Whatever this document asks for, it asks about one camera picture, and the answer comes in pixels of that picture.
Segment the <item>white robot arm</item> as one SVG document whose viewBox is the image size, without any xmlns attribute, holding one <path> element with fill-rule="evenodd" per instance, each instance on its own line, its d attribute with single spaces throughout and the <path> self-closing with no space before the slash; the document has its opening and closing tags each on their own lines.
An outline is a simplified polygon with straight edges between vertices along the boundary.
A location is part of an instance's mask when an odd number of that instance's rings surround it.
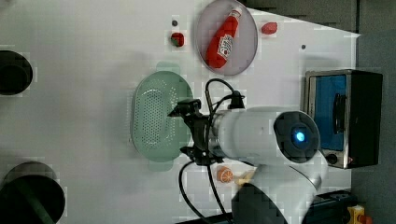
<svg viewBox="0 0 396 224">
<path fill-rule="evenodd" d="M 223 160 L 255 168 L 232 198 L 233 224 L 303 224 L 328 173 L 317 124 L 303 111 L 260 106 L 200 112 L 198 99 L 169 113 L 189 127 L 193 145 L 182 147 L 192 162 Z"/>
</svg>

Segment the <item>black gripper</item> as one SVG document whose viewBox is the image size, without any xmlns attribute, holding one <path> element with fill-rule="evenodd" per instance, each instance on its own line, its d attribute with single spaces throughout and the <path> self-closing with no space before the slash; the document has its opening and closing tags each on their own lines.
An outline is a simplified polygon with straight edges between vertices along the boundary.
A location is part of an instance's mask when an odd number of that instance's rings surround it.
<svg viewBox="0 0 396 224">
<path fill-rule="evenodd" d="M 199 99 L 186 99 L 177 103 L 168 114 L 169 117 L 182 117 L 191 131 L 193 145 L 182 147 L 180 151 L 200 166 L 223 163 L 223 158 L 216 156 L 209 150 L 209 116 L 199 112 Z"/>
</svg>

